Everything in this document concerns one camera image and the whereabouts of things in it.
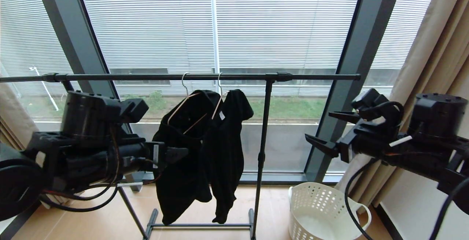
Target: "glass pane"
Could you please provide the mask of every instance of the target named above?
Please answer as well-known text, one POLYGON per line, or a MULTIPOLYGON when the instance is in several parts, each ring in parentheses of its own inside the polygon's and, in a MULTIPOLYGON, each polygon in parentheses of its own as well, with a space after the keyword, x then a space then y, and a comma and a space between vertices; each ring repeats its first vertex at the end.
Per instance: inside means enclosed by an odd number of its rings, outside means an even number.
MULTIPOLYGON (((42 0, 0 0, 0 12, 2 76, 73 73, 42 0)), ((40 130, 59 130, 66 100, 62 84, 10 85, 40 130)))
MULTIPOLYGON (((111 73, 333 74, 357 0, 84 0, 111 73)), ((142 96, 150 111, 132 126, 151 138, 161 117, 186 94, 180 81, 115 82, 121 98, 142 96)), ((257 169, 264 81, 240 88, 255 116, 243 125, 245 170, 257 169)), ((214 81, 185 83, 217 91, 214 81)), ((276 83, 266 171, 303 171, 330 81, 276 83)))
MULTIPOLYGON (((390 95, 431 0, 397 0, 362 91, 376 88, 390 95)), ((352 125, 347 125, 347 133, 352 125)), ((347 164, 334 158, 328 173, 345 172, 347 164)))

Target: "black clothing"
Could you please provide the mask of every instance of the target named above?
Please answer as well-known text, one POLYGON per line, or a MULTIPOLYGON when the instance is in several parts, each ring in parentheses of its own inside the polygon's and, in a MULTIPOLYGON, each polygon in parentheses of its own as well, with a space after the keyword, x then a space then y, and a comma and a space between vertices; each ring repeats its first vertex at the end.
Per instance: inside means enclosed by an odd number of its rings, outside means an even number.
POLYGON ((206 160, 207 176, 217 200, 213 223, 224 224, 236 200, 235 190, 244 169, 241 122, 253 115, 244 93, 230 91, 204 136, 201 154, 206 160))
POLYGON ((197 92, 200 94, 189 98, 169 125, 167 120, 177 107, 163 117, 153 138, 169 147, 189 148, 189 155, 167 166, 156 182, 165 225, 177 220, 194 200, 210 201, 209 183, 217 200, 213 222, 225 223, 243 173, 241 122, 254 114, 246 96, 240 90, 230 91, 212 120, 220 96, 212 91, 197 92))

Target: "corrugated metal facade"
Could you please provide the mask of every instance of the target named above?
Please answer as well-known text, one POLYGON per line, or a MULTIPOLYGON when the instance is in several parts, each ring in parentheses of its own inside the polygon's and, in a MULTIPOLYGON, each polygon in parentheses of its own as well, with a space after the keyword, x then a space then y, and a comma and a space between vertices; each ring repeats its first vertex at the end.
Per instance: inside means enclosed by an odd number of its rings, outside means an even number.
MULTIPOLYGON (((85 0, 110 69, 167 68, 168 73, 212 73, 216 53, 221 69, 335 68, 356 2, 85 0)), ((401 68, 429 2, 397 0, 372 69, 401 68)), ((8 76, 35 75, 29 69, 33 66, 40 73, 72 73, 41 0, 1 0, 1 64, 8 76)), ((190 90, 215 90, 211 81, 185 85, 190 90)), ((23 95, 45 95, 41 83, 16 86, 23 95)), ((47 87, 52 94, 64 93, 60 84, 47 87)), ((155 90, 163 95, 185 94, 180 81, 116 88, 121 95, 147 95, 155 90)), ((248 95, 264 93, 262 85, 223 87, 231 88, 241 88, 248 95)), ((327 96, 329 88, 276 85, 273 94, 327 96)), ((388 95, 392 86, 376 88, 388 95)))

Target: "robotic arm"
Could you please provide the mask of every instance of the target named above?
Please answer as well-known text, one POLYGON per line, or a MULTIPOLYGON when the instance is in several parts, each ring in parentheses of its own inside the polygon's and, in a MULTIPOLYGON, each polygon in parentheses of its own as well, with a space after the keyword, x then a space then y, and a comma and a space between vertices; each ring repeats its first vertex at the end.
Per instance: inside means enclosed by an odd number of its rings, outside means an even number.
MULTIPOLYGON (((450 194, 469 177, 469 140, 457 136, 468 101, 452 95, 419 94, 406 133, 399 133, 403 106, 375 89, 357 96, 357 112, 330 112, 329 116, 355 126, 337 142, 306 134, 306 140, 325 154, 350 162, 362 153, 438 182, 450 194), (372 120, 382 117, 379 123, 372 120)), ((469 214, 469 188, 462 188, 454 203, 469 214)))
POLYGON ((124 175, 160 173, 186 156, 186 148, 167 148, 124 132, 123 123, 137 123, 147 110, 142 99, 69 91, 59 132, 33 133, 24 151, 0 144, 0 221, 46 193, 75 196, 96 183, 108 189, 124 175))

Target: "grass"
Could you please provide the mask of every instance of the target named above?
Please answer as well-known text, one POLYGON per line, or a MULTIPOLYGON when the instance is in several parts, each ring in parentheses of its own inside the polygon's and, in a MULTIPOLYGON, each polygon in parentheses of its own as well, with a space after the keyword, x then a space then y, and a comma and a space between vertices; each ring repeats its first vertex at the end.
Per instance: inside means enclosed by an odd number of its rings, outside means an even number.
MULTIPOLYGON (((149 96, 126 95, 122 100, 132 98, 143 98, 149 110, 144 116, 148 121, 159 121, 162 116, 167 114, 182 99, 178 97, 164 97, 159 92, 154 92, 149 96)), ((23 96, 20 99, 23 107, 30 116, 36 118, 59 118, 62 117, 63 108, 67 97, 53 96, 53 99, 59 111, 56 111, 48 96, 23 96)), ((253 119, 261 119, 263 116, 264 98, 259 96, 248 96, 249 103, 254 111, 253 119)), ((283 97, 273 96, 269 111, 271 119, 301 120, 301 119, 319 119, 321 118, 325 106, 325 98, 318 97, 283 97)))

